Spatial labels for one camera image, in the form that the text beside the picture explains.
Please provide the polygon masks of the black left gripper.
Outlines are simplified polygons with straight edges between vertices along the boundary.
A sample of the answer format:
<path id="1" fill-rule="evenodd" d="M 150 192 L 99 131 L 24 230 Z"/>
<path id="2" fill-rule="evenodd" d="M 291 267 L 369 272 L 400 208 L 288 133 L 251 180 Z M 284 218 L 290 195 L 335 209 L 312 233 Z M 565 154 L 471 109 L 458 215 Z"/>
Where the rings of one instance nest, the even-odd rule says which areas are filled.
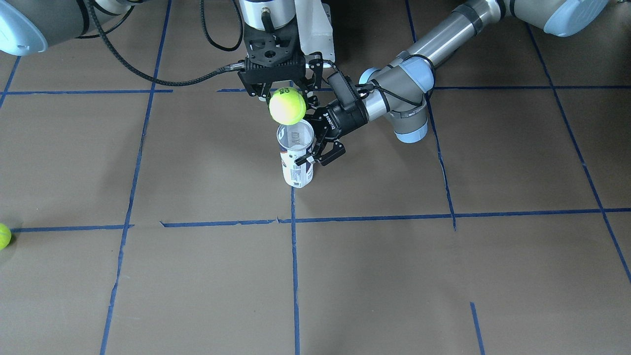
<path id="1" fill-rule="evenodd" d="M 330 164 L 346 152 L 340 137 L 369 123 L 365 105 L 359 100 L 346 106 L 339 100 L 332 101 L 325 107 L 307 112 L 303 119 L 315 126 L 314 143 L 307 148 L 306 153 L 299 153 L 295 158 L 298 166 L 311 160 L 322 166 Z"/>

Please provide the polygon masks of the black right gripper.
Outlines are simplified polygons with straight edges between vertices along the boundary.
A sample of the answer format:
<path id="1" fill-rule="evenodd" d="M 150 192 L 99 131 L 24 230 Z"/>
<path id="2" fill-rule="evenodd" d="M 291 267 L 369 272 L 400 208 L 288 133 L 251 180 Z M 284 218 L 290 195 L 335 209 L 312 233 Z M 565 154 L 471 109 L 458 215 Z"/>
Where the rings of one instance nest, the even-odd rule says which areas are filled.
<path id="1" fill-rule="evenodd" d="M 307 109 L 320 106 L 315 91 L 322 88 L 324 57 L 322 53 L 304 55 L 297 22 L 289 22 L 273 33 L 246 25 L 244 44 L 248 56 L 238 76 L 251 97 L 268 103 L 273 83 L 291 80 L 298 86 Z"/>

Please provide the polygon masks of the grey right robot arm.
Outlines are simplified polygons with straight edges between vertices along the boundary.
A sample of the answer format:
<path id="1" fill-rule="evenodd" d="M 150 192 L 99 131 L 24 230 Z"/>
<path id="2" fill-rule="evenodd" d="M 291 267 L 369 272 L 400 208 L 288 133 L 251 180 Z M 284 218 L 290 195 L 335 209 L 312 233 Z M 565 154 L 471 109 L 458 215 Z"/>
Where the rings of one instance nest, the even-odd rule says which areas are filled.
<path id="1" fill-rule="evenodd" d="M 248 94 L 270 99 L 271 85 L 293 81 L 303 97 L 321 87 L 322 70 L 335 59 L 330 8 L 320 0 L 234 0 L 238 18 L 235 45 L 219 45 L 210 36 L 206 4 L 199 2 L 202 31 L 213 47 L 226 52 L 243 46 L 246 57 L 196 79 L 167 81 L 133 67 L 113 47 L 104 24 L 122 24 L 139 0 L 3 0 L 0 47 L 14 56 L 41 53 L 67 40 L 101 38 L 113 56 L 133 74 L 166 87 L 195 85 L 237 72 Z"/>

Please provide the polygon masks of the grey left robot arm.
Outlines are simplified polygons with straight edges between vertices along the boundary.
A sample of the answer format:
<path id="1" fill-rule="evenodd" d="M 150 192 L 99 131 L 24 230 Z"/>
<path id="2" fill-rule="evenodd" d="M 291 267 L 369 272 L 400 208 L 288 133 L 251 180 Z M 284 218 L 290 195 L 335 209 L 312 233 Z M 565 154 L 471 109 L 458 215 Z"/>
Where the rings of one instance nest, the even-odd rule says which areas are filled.
<path id="1" fill-rule="evenodd" d="M 390 64 L 365 70 L 358 84 L 333 65 L 327 83 L 336 99 L 306 115 L 314 143 L 295 164 L 329 164 L 345 153 L 340 137 L 386 114 L 391 115 L 400 141 L 423 139 L 427 122 L 423 110 L 435 87 L 436 69 L 485 27 L 512 16 L 545 33 L 567 37 L 592 23 L 607 4 L 606 0 L 469 0 Z"/>

